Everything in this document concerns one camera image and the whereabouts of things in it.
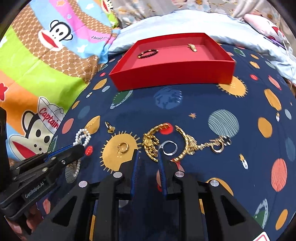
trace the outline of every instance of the gold chain necklace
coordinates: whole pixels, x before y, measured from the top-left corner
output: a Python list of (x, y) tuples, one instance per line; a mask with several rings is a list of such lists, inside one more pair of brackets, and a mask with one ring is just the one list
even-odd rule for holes
[[(210, 142), (198, 145), (197, 141), (192, 136), (185, 134), (185, 132), (179, 126), (175, 127), (176, 130), (184, 138), (185, 148), (179, 156), (171, 159), (171, 161), (173, 162), (179, 162), (187, 154), (193, 155), (197, 150), (203, 150), (206, 147), (211, 147), (212, 151), (215, 153), (221, 153), (224, 150), (224, 146), (231, 144), (229, 136), (218, 136), (218, 138), (210, 140)], [(154, 134), (161, 129), (167, 128), (169, 128), (169, 125), (167, 123), (163, 123), (153, 127), (147, 133), (144, 134), (142, 145), (144, 146), (144, 150), (147, 153), (147, 155), (155, 162), (157, 162), (158, 154), (158, 149), (156, 149), (156, 146), (159, 146), (160, 143), (159, 139), (157, 139)], [(220, 149), (216, 150), (214, 149), (214, 146), (220, 146)]]

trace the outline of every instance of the red tray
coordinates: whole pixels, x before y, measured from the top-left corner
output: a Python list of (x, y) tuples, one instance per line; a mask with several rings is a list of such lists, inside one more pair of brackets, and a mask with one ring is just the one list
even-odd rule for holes
[[(194, 44), (197, 52), (187, 47)], [(158, 53), (139, 59), (139, 53)], [(205, 33), (170, 34), (137, 41), (109, 76), (119, 91), (160, 85), (230, 84), (235, 62)]]

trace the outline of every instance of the pink pillow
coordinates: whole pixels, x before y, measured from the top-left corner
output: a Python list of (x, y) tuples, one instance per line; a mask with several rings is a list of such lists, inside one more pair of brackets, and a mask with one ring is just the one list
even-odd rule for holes
[(279, 30), (279, 28), (267, 18), (253, 14), (245, 14), (244, 20), (248, 24), (250, 24), (257, 32), (263, 34), (264, 36), (283, 44), (283, 41), (280, 39), (279, 36), (280, 34), (282, 34), (285, 43), (289, 43), (289, 41)]

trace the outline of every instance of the silver ring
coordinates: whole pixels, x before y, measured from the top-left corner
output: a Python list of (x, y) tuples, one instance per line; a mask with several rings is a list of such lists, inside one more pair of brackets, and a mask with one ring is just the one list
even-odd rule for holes
[[(172, 153), (166, 153), (165, 150), (163, 149), (163, 147), (165, 146), (165, 144), (168, 144), (168, 143), (173, 143), (173, 144), (176, 146), (175, 150), (174, 150)], [(169, 140), (167, 140), (167, 141), (161, 143), (160, 148), (163, 149), (163, 153), (164, 153), (166, 156), (172, 156), (172, 155), (174, 155), (174, 154), (177, 152), (177, 150), (178, 150), (178, 146), (177, 146), (177, 144), (176, 144), (175, 142), (173, 142), (173, 141), (169, 141)]]

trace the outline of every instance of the colorful blanket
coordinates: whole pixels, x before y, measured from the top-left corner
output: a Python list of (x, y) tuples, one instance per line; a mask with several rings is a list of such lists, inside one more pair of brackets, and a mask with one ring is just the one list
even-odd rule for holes
[(73, 101), (106, 63), (119, 33), (108, 0), (32, 0), (0, 42), (7, 151), (45, 152)]

